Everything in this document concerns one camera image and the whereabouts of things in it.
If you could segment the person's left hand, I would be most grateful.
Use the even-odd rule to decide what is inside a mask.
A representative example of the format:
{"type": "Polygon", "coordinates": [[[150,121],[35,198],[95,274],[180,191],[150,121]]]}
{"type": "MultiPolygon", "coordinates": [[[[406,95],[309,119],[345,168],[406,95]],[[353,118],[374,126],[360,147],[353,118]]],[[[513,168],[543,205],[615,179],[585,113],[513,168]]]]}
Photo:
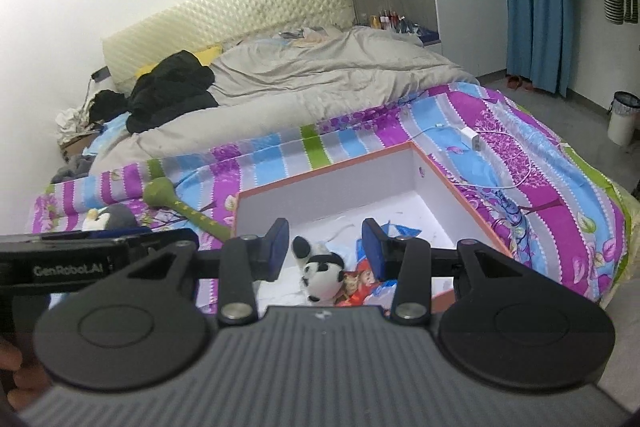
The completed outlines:
{"type": "Polygon", "coordinates": [[[14,411],[29,407],[50,387],[51,380],[38,361],[25,362],[20,349],[1,339],[1,369],[11,374],[14,388],[6,392],[6,399],[14,411]]]}

